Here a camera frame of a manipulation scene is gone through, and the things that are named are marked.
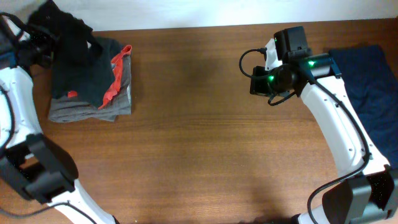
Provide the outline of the black polo shirt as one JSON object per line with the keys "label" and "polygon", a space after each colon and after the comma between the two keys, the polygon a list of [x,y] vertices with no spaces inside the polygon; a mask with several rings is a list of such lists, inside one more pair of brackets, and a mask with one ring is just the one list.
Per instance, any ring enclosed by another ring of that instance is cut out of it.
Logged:
{"label": "black polo shirt", "polygon": [[46,1],[28,18],[28,24],[55,37],[55,55],[73,65],[94,64],[103,47],[93,37],[93,29],[69,12],[61,11],[54,1]]}

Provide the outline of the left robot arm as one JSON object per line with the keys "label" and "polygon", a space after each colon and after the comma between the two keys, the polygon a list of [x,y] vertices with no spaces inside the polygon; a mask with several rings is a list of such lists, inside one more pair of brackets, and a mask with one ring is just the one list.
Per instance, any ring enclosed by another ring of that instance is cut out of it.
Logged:
{"label": "left robot arm", "polygon": [[30,218],[50,209],[72,223],[117,223],[86,192],[71,155],[43,134],[35,110],[32,65],[49,67],[56,38],[48,30],[1,13],[1,179],[43,208],[1,215]]}

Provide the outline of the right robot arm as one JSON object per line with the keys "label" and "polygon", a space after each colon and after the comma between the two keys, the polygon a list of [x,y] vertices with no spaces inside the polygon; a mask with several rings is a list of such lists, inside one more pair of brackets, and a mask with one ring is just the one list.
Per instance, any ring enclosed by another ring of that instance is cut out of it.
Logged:
{"label": "right robot arm", "polygon": [[348,98],[334,58],[314,55],[304,28],[291,27],[274,34],[258,49],[264,66],[250,74],[250,92],[265,96],[270,106],[293,96],[310,110],[333,156],[338,177],[319,188],[317,207],[289,223],[372,223],[397,213],[397,171],[373,144]]}

